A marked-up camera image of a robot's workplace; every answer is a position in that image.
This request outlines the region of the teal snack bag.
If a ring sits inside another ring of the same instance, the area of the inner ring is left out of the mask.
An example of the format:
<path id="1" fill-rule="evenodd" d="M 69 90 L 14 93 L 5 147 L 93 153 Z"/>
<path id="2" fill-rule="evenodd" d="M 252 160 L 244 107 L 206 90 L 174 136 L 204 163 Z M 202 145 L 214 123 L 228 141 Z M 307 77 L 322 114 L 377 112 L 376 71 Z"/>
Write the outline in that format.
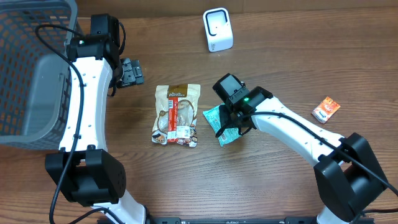
<path id="1" fill-rule="evenodd" d="M 207 120 L 209 125 L 213 128 L 215 133 L 217 133 L 222 127 L 220 122 L 220 110 L 219 110 L 219 107 L 222 105 L 223 104 L 203 112 L 205 119 Z M 229 128 L 226 129 L 220 137 L 218 137 L 218 140 L 220 146 L 223 147 L 225 144 L 229 144 L 240 137 L 241 136 L 238 134 L 238 128 Z"/>

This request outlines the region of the brown white snack pouch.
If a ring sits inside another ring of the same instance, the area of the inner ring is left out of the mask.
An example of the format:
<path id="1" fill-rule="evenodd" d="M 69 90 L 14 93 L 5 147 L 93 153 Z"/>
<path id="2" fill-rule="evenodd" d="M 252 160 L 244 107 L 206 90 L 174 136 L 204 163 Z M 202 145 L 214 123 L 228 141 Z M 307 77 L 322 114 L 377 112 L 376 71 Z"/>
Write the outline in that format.
<path id="1" fill-rule="evenodd" d="M 152 142 L 196 147 L 198 142 L 197 112 L 201 86 L 199 84 L 159 85 L 155 92 L 157 117 L 152 128 Z M 178 98 L 177 133 L 175 142 L 167 142 L 169 98 Z"/>

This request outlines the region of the orange tissue pack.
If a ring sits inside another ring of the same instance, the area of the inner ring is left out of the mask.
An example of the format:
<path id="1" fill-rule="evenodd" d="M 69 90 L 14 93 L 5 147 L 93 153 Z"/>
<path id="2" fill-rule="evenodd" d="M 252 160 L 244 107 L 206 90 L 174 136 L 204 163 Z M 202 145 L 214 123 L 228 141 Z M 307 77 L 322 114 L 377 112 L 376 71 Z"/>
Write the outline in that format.
<path id="1" fill-rule="evenodd" d="M 313 111 L 312 115 L 325 124 L 341 106 L 330 97 L 326 97 Z"/>

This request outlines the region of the red white stick pack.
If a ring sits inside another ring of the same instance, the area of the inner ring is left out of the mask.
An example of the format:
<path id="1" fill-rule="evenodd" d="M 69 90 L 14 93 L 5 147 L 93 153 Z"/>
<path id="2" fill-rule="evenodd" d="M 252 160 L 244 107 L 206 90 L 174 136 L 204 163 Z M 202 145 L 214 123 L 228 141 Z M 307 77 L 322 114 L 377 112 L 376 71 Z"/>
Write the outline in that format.
<path id="1" fill-rule="evenodd" d="M 177 115 L 178 115 L 178 98 L 171 97 L 169 98 L 169 121 L 168 121 L 167 142 L 176 141 Z"/>

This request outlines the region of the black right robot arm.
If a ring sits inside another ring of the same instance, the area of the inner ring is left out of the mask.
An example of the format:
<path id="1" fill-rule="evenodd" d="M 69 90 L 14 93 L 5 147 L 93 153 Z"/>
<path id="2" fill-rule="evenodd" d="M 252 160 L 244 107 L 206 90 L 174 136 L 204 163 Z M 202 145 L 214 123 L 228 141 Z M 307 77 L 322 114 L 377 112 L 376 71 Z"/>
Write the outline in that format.
<path id="1" fill-rule="evenodd" d="M 248 90 L 228 73 L 213 90 L 221 98 L 220 137 L 236 128 L 239 135 L 257 129 L 301 155 L 314 169 L 324 209 L 315 223 L 357 223 L 366 207 L 388 188 L 388 180 L 368 141 L 353 133 L 347 138 L 295 114 L 262 87 Z"/>

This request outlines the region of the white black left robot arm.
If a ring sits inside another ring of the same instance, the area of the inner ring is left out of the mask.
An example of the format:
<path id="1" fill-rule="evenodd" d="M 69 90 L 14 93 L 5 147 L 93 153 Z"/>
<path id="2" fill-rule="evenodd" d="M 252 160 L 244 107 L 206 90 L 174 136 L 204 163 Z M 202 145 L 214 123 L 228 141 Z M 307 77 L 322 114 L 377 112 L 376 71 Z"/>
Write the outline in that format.
<path id="1" fill-rule="evenodd" d="M 71 30 L 73 37 L 59 57 L 71 71 L 71 93 L 67 124 L 58 153 L 48 154 L 45 169 L 56 183 L 49 211 L 54 222 L 59 194 L 95 212 L 103 212 L 112 223 L 149 222 L 145 206 L 126 188 L 124 166 L 107 149 L 104 124 L 109 88 L 117 89 L 124 77 L 120 55 L 125 39 L 122 24 L 109 14 L 91 17 L 88 35 Z"/>

